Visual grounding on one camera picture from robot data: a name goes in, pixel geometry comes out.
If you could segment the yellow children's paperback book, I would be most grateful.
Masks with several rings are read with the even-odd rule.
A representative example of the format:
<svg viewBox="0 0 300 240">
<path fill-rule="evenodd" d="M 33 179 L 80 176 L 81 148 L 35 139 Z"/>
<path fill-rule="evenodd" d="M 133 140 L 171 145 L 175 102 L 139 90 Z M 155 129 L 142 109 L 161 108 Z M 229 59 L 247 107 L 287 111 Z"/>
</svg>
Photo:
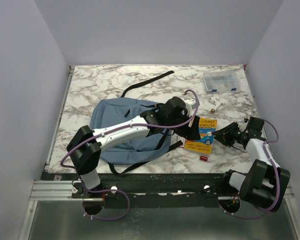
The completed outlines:
<svg viewBox="0 0 300 240">
<path fill-rule="evenodd" d="M 196 152 L 198 154 L 210 155 L 212 153 L 214 132 L 217 128 L 218 121 L 216 119 L 200 118 L 198 122 L 199 140 L 185 140 L 184 148 L 186 150 Z"/>
</svg>

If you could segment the red cap glue stick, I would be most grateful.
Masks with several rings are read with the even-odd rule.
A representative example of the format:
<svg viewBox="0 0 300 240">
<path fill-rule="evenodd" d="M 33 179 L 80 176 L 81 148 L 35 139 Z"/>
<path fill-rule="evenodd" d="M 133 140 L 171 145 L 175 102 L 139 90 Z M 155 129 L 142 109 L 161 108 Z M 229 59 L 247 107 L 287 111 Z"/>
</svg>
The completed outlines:
<svg viewBox="0 0 300 240">
<path fill-rule="evenodd" d="M 203 162 L 210 163 L 212 160 L 209 156 L 201 155 L 199 159 Z"/>
</svg>

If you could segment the blue fabric backpack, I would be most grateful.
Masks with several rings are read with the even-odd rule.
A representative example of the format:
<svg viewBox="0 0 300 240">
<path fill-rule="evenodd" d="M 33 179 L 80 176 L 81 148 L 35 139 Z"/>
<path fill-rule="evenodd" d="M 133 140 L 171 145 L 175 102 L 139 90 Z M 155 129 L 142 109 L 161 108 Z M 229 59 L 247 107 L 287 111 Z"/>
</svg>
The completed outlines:
<svg viewBox="0 0 300 240">
<path fill-rule="evenodd" d="M 132 89 L 141 88 L 168 75 L 170 70 L 149 80 L 133 84 L 126 88 L 121 97 L 101 100 L 92 112 L 89 127 L 95 134 L 104 132 L 107 127 L 117 128 L 126 125 L 128 121 L 138 117 L 142 112 L 157 110 L 161 103 L 138 100 L 126 97 L 126 93 Z M 105 144 L 101 151 L 101 159 L 108 163 L 110 171 L 119 176 L 120 172 L 115 166 L 127 166 L 123 174 L 133 171 L 144 164 L 153 161 L 166 153 L 180 147 L 181 142 L 171 143 L 172 131 L 159 129 L 158 134 L 146 136 L 144 126 L 124 128 L 107 134 L 98 141 Z"/>
</svg>

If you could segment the red white small box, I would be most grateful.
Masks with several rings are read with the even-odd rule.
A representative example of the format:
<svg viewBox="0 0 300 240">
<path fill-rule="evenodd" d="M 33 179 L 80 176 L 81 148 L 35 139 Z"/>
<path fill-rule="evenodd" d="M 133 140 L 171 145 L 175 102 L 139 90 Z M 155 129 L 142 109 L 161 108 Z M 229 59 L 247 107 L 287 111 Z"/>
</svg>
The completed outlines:
<svg viewBox="0 0 300 240">
<path fill-rule="evenodd" d="M 178 136 L 177 140 L 181 142 L 180 147 L 183 148 L 185 146 L 185 139 L 181 136 Z"/>
</svg>

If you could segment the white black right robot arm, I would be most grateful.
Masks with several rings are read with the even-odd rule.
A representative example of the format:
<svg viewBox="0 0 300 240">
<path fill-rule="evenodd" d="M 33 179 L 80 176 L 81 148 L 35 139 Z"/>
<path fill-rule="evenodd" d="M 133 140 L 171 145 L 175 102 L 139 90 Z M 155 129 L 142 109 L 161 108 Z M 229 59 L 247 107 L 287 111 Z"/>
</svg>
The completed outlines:
<svg viewBox="0 0 300 240">
<path fill-rule="evenodd" d="M 226 147 L 242 145 L 253 163 L 247 173 L 229 170 L 222 176 L 220 191 L 231 196 L 238 192 L 241 200 L 264 212 L 276 212 L 282 203 L 291 174 L 280 167 L 270 150 L 270 140 L 262 137 L 267 120 L 259 117 L 245 119 L 243 124 L 232 122 L 212 132 L 214 139 Z"/>
</svg>

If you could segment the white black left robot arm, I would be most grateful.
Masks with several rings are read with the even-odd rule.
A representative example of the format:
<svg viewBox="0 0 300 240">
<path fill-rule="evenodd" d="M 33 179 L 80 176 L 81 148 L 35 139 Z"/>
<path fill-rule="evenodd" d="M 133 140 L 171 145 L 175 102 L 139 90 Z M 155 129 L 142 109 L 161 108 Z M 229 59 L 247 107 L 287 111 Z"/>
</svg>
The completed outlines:
<svg viewBox="0 0 300 240">
<path fill-rule="evenodd" d="M 180 140 L 171 143 L 173 134 L 199 140 L 198 106 L 198 100 L 176 96 L 166 103 L 127 97 L 101 101 L 90 125 L 80 127 L 66 147 L 83 191 L 91 198 L 100 194 L 100 160 L 118 176 L 116 165 L 127 166 L 125 174 L 180 147 Z"/>
</svg>

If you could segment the white plastic pipe fitting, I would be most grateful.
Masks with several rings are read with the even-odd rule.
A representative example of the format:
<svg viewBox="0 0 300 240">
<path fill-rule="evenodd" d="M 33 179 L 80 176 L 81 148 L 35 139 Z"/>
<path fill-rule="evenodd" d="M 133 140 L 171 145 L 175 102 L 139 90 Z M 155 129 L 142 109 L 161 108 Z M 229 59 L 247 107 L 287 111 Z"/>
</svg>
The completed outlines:
<svg viewBox="0 0 300 240">
<path fill-rule="evenodd" d="M 209 102 L 213 104 L 213 108 L 210 110 L 212 114 L 215 113 L 216 110 L 223 104 L 219 99 L 215 98 L 214 96 L 210 97 Z"/>
</svg>

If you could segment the clear plastic organizer box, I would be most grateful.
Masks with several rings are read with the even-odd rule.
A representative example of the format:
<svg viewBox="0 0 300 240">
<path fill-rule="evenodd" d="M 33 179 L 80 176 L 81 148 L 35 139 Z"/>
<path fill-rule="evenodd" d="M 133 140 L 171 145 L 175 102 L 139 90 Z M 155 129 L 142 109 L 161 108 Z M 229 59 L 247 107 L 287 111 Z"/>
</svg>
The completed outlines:
<svg viewBox="0 0 300 240">
<path fill-rule="evenodd" d="M 205 90 L 209 94 L 232 93 L 240 88 L 235 71 L 206 72 L 202 78 Z"/>
</svg>

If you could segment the black metal base rail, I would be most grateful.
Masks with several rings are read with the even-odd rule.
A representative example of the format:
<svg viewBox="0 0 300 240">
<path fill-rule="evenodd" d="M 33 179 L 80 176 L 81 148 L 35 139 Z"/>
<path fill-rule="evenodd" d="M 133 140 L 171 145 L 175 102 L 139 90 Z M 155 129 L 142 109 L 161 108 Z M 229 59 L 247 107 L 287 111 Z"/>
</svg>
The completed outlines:
<svg viewBox="0 0 300 240">
<path fill-rule="evenodd" d="M 44 172 L 42 181 L 68 184 L 68 200 L 80 201 L 89 213 L 105 209 L 205 207 L 238 209 L 243 199 L 222 173 L 131 173 L 100 175 L 99 189 L 89 193 L 74 173 Z"/>
</svg>

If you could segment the aluminium frame rail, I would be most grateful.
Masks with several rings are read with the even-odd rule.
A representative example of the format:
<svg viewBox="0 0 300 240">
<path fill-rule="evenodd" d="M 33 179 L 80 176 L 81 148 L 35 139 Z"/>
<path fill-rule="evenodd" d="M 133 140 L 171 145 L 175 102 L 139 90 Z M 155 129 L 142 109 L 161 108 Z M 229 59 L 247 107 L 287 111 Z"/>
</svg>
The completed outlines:
<svg viewBox="0 0 300 240">
<path fill-rule="evenodd" d="M 218 183 L 220 178 L 213 177 L 208 180 L 200 179 L 158 179 L 150 176 L 145 179 L 103 179 L 98 188 L 109 190 L 115 194 L 118 190 L 126 194 L 145 195 L 190 195 L 203 194 L 209 198 L 228 199 L 233 197 L 237 190 L 231 187 L 222 190 Z M 80 180 L 36 180 L 30 193 L 32 201 L 66 201 L 71 199 L 89 199 L 92 193 L 88 193 Z"/>
</svg>

